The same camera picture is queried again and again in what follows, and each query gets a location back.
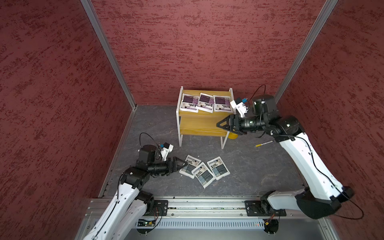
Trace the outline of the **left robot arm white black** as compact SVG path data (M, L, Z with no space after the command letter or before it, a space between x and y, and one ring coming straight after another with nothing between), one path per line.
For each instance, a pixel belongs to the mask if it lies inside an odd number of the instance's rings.
M146 235L159 226L167 215L168 201L156 201L143 187L150 178L169 176L187 165L177 157L169 158L171 150L169 144L140 148L135 166L120 176L114 197L86 240L123 240L133 228Z

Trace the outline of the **purple coffee bag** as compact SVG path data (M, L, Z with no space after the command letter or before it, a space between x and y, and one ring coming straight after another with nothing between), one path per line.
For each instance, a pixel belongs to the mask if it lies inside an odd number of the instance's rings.
M214 112L233 113L231 97L214 95Z
M188 95L188 94L182 94L181 104L179 109L184 112L192 112L192 113L198 113L199 110L197 109L199 97Z
M197 109L199 111L213 113L214 105L215 105L215 101L213 96L200 93L198 104L197 104Z

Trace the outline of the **right corner aluminium post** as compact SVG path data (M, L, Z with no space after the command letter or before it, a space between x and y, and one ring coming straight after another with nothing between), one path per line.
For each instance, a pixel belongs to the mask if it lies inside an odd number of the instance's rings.
M321 32L323 26L337 5L338 0L326 0L322 9L320 10L314 24L312 25L306 39L304 40L298 54L296 55L290 69L288 70L285 78L283 79L280 87L278 88L275 94L275 102L278 103L284 92L287 90L290 82L292 81L295 73L299 69L301 63L305 59L307 53L311 49L313 43L315 42L317 36Z

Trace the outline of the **wooden two-tier shelf white frame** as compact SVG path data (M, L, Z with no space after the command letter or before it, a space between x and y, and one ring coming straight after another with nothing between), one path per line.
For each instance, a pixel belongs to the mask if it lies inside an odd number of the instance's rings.
M216 96L225 96L234 99L233 89L228 91L205 91L205 90L185 90L180 88L178 104L176 109L178 140L179 146L182 146L183 136L208 136L219 137L221 139L221 149L224 149L230 133L217 127L217 123L229 115L224 112L208 113L199 111L197 113L180 110L183 95L197 96L200 93Z

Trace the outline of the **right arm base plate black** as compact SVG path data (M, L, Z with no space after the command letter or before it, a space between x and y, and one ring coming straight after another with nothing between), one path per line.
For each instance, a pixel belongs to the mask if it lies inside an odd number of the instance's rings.
M245 201L248 217L286 217L286 210L275 210L267 201Z

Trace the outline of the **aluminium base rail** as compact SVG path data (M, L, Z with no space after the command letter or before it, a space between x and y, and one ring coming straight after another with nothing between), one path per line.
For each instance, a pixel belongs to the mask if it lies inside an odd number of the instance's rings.
M91 199L86 210L85 218L99 218L109 205L112 198ZM246 202L259 202L260 197L155 197L155 203L168 201L166 205L166 218L169 219L261 219L269 217L248 216L251 208ZM304 213L296 210L286 210L282 219L310 219Z

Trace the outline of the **corner aluminium post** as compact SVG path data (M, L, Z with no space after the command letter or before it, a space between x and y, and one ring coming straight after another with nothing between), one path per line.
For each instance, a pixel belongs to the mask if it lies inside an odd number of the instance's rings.
M314 24L312 25L306 39L304 40L298 54L296 55L290 69L288 70L285 78L283 79L280 87L278 88L275 94L275 102L278 103L284 92L287 90L290 82L292 81L295 73L299 69L301 63L305 59L307 53L311 49L313 43L315 42L317 36L321 32L323 26L337 5L338 0L326 0L322 9L320 10Z
M127 83L126 79L124 77L124 74L119 66L119 63L116 59L116 56L111 48L111 45L108 41L108 38L103 30L103 27L101 25L101 22L97 16L96 10L92 4L92 1L90 0L81 0L82 6L91 22L91 25L99 39L99 42L101 43L103 50L111 64L112 69L114 70L114 73L123 89L123 92L125 93L125 96L127 100L130 103L131 108L135 111L137 109L137 103L133 97L133 94L131 93Z

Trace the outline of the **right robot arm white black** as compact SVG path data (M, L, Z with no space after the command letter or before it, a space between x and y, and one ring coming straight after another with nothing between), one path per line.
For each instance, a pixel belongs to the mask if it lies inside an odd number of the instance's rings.
M217 127L236 135L263 132L289 154L306 182L297 191L271 191L261 197L265 215L272 210L301 211L311 219L334 215L355 192L334 177L310 143L308 135L294 116L281 116L275 99L262 95L246 105L246 99L231 102L236 114L217 123Z

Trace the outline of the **yellow handled marker pen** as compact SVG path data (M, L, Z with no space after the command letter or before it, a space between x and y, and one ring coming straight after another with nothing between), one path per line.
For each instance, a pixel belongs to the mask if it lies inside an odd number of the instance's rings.
M273 140L272 141L268 141L268 142L265 142L265 143L261 143L261 144L255 145L255 147L258 148L258 147L261 147L261 146L264 146L264 145L267 145L267 144L271 144L273 142L274 142Z

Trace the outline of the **yellow pen cup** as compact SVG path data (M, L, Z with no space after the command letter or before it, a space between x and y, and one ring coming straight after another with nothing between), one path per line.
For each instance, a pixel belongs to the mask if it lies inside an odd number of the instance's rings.
M231 139L231 140L234 140L234 139L238 138L238 135L234 134L234 133L229 133L228 138Z

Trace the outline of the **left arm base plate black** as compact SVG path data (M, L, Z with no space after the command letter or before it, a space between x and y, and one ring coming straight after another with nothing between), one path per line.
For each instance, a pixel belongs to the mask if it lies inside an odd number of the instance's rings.
M154 200L147 205L147 210L144 216L166 216L168 213L169 201L167 200Z

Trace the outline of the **grey-blue coffee bag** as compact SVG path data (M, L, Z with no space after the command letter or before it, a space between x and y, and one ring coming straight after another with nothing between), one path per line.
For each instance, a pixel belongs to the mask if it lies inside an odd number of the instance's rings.
M202 162L201 160L195 158L195 157L192 157L191 155L187 155L186 159L185 159L185 162L186 162L186 165L184 167L182 167L180 170L179 170L179 173L184 175L184 176L187 176L191 179L194 179L195 178L195 175L192 173L192 171Z
M194 170L192 170L192 174L198 179L204 189L215 180L215 176L204 162L201 162Z
M214 158L208 161L207 164L217 181L230 175L230 171L221 157Z

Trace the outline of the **left corner aluminium post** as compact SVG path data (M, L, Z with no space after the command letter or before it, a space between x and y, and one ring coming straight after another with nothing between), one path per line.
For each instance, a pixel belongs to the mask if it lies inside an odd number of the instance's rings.
M137 103L133 97L133 94L131 93L127 83L126 79L124 77L124 74L119 66L119 63L116 59L116 56L111 48L111 45L108 41L108 38L103 30L103 27L101 25L101 22L97 16L96 10L92 4L92 1L90 0L81 0L82 6L91 22L91 25L99 39L99 42L101 43L103 50L111 64L112 69L114 70L114 73L123 89L123 92L125 93L125 96L127 100L130 103L131 108L135 111L137 109Z

